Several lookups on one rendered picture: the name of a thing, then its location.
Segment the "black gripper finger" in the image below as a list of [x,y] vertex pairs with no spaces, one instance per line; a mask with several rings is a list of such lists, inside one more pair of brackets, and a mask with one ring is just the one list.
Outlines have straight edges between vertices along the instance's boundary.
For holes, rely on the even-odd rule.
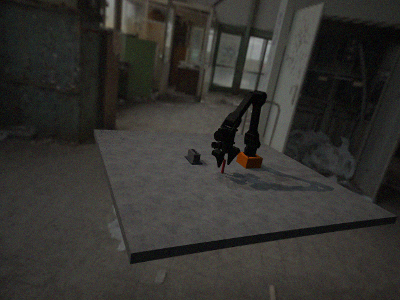
[[[216,156],[215,156],[215,157],[216,157]],[[221,164],[222,164],[222,162],[223,162],[223,160],[224,160],[224,157],[222,157],[222,158],[216,157],[216,160],[217,160],[217,166],[220,168],[220,166],[221,166]]]
[[238,154],[232,154],[232,153],[228,153],[228,157],[227,157],[227,165],[229,165],[231,163],[231,161],[237,156]]

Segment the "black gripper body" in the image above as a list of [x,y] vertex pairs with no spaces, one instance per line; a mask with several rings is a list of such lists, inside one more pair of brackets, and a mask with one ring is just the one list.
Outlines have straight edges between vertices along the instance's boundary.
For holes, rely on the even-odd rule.
[[238,147],[233,146],[235,144],[234,141],[222,141],[222,147],[219,149],[215,149],[212,151],[212,155],[216,156],[218,158],[223,158],[226,153],[232,153],[232,154],[239,154],[240,149]]

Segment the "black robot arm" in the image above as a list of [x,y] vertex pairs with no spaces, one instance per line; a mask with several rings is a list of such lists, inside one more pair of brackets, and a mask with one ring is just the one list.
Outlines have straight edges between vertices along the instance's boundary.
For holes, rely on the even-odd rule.
[[261,143],[259,141],[258,124],[259,117],[261,113],[261,107],[268,98],[265,92],[253,91],[247,92],[245,98],[241,101],[236,110],[230,113],[221,127],[214,133],[214,139],[217,142],[212,142],[211,147],[214,149],[219,149],[222,147],[222,141],[233,141],[237,128],[241,123],[241,118],[246,112],[248,107],[252,104],[251,121],[249,125],[249,131],[245,133],[244,144],[244,154],[248,157],[256,157],[257,148],[260,147]]

